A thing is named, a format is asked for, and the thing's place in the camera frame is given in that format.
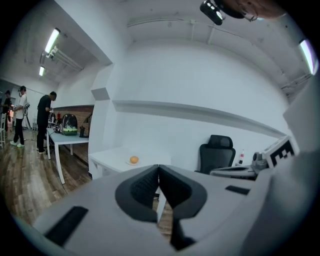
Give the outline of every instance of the person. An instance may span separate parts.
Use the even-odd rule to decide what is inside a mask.
[[[20,92],[20,100],[19,105],[13,109],[15,112],[15,134],[13,141],[10,141],[11,145],[17,146],[18,148],[22,148],[25,146],[24,133],[22,128],[22,121],[24,119],[24,106],[27,103],[27,88],[25,86],[21,86],[19,89]]]
[[[51,101],[55,101],[57,94],[52,91],[49,95],[41,97],[38,104],[38,115],[36,123],[38,125],[38,135],[36,137],[36,147],[39,154],[44,154],[44,139],[48,127],[48,118],[51,108]]]
[[[2,113],[5,114],[5,123],[4,123],[4,127],[5,127],[5,131],[8,131],[8,118],[9,118],[9,108],[11,106],[11,96],[10,96],[10,91],[7,90],[5,92],[5,96],[6,99],[4,101],[4,104],[1,105],[1,107],[3,107],[2,109]]]

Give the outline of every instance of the fluorescent ceiling light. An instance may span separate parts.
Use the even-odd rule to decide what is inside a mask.
[[[44,75],[44,71],[45,71],[45,68],[43,66],[40,67],[40,72],[39,72],[39,75],[40,76],[43,76]]]
[[[312,61],[312,54],[311,54],[311,50],[309,48],[309,43],[307,42],[307,40],[303,40],[300,43],[300,47],[301,47],[301,49],[302,49],[302,51],[304,53],[306,62],[308,63],[308,67],[309,67],[310,73],[314,75],[314,64],[313,64],[313,61]]]
[[[52,32],[52,34],[51,34],[51,36],[50,36],[50,38],[49,38],[49,41],[48,41],[48,43],[46,44],[46,47],[45,47],[45,49],[44,49],[47,53],[50,53],[50,50],[51,50],[51,48],[52,48],[52,45],[54,44],[55,40],[57,39],[59,33],[60,33],[60,30],[59,30],[59,29],[55,28],[55,29],[53,30],[53,32]]]

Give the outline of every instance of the black strip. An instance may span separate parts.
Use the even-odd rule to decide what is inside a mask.
[[[45,237],[63,246],[89,210],[82,206],[70,209],[46,234]]]
[[[235,193],[238,193],[238,194],[242,194],[242,195],[248,195],[250,189],[248,188],[243,188],[243,187],[238,187],[238,186],[227,186],[225,188],[226,190],[229,190],[229,191],[232,191],[232,192],[235,192]]]

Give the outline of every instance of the white bottle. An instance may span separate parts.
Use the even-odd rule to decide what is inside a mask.
[[[242,153],[240,154],[238,165],[241,166],[244,162],[244,159],[245,159],[245,150],[242,149]]]

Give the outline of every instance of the white desk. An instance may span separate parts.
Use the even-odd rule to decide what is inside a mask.
[[[58,169],[61,183],[65,184],[65,179],[62,174],[62,169],[61,169],[61,164],[60,164],[59,145],[70,144],[70,153],[73,156],[73,154],[74,154],[73,144],[88,143],[89,138],[80,138],[78,135],[66,136],[66,135],[62,135],[61,133],[55,133],[52,128],[47,128],[46,129],[46,147],[47,147],[49,159],[51,159],[49,137],[51,137],[51,139],[54,143],[56,168]]]
[[[136,165],[130,165],[130,157],[137,156],[139,162]],[[134,150],[128,147],[116,147],[105,151],[91,153],[88,155],[89,159],[96,165],[101,176],[104,174],[116,174],[129,171],[135,168],[151,166],[151,165],[171,165],[171,157],[168,153],[154,150],[153,148],[144,150]],[[156,210],[158,222],[164,211],[166,204],[166,197],[160,189],[159,204]]]

